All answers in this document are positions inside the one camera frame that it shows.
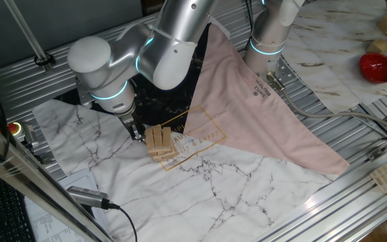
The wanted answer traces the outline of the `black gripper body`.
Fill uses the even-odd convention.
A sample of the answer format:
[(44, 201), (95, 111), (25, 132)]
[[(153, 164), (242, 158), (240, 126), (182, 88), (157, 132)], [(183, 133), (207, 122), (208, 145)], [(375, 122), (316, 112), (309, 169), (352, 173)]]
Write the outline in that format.
[(130, 132), (142, 132), (142, 123), (135, 111), (116, 114), (125, 128)]

